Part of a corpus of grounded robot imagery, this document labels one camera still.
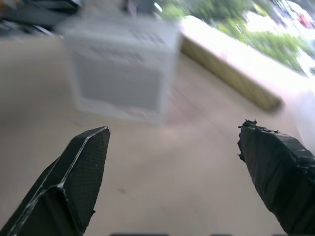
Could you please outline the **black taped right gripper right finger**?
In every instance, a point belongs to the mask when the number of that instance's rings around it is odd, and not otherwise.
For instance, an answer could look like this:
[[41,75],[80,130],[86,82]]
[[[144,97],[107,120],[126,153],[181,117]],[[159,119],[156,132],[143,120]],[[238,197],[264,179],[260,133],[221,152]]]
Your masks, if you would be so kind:
[[296,138],[246,120],[239,157],[257,193],[288,235],[315,236],[315,156]]

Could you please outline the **dark equipment behind table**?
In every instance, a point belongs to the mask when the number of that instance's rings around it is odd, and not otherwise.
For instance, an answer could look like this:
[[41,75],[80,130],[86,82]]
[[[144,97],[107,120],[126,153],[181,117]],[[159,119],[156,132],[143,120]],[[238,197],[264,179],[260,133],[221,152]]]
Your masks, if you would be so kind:
[[0,37],[51,34],[84,0],[0,0]]

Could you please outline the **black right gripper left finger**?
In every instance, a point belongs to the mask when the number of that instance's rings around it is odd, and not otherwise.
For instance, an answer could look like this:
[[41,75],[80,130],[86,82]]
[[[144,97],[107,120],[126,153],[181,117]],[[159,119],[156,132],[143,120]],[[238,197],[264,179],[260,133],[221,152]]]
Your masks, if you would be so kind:
[[107,126],[73,137],[35,181],[0,236],[83,236],[95,212],[109,139]]

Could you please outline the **white box with slot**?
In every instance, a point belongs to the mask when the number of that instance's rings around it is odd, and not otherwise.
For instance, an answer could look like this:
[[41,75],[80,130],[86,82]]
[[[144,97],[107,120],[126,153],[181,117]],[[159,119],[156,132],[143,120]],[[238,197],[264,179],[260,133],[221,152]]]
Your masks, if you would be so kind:
[[139,16],[72,18],[56,28],[80,110],[161,125],[180,51],[178,23]]

